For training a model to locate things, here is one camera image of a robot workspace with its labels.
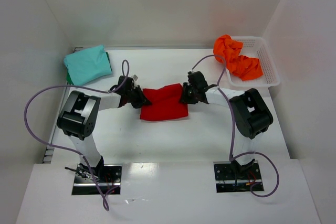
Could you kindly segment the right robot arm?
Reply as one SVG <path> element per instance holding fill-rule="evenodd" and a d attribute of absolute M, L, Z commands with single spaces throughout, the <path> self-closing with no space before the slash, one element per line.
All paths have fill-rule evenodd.
<path fill-rule="evenodd" d="M 229 108 L 233 133 L 229 161 L 236 175 L 246 173 L 254 164 L 260 135 L 274 119 L 257 89 L 238 91 L 209 85 L 200 71 L 188 72 L 188 82 L 182 85 L 180 102 L 184 104 L 215 104 Z"/>

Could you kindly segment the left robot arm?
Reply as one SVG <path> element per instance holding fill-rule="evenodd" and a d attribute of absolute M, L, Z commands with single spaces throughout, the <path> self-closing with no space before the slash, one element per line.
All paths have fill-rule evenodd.
<path fill-rule="evenodd" d="M 98 112 L 117 109 L 127 103 L 135 109 L 152 104 L 133 77 L 120 76 L 118 84 L 99 96 L 80 91 L 70 93 L 58 116 L 57 126 L 80 153 L 78 174 L 89 175 L 92 171 L 96 180 L 103 177 L 104 160 L 93 138 Z"/>

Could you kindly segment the red t shirt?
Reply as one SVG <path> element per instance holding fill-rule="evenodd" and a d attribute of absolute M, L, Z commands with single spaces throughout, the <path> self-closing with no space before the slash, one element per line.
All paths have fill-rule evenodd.
<path fill-rule="evenodd" d="M 143 89 L 151 105 L 144 105 L 141 108 L 140 120 L 158 122 L 187 117 L 188 105 L 180 102 L 182 90 L 182 85 L 179 83 L 159 89 Z"/>

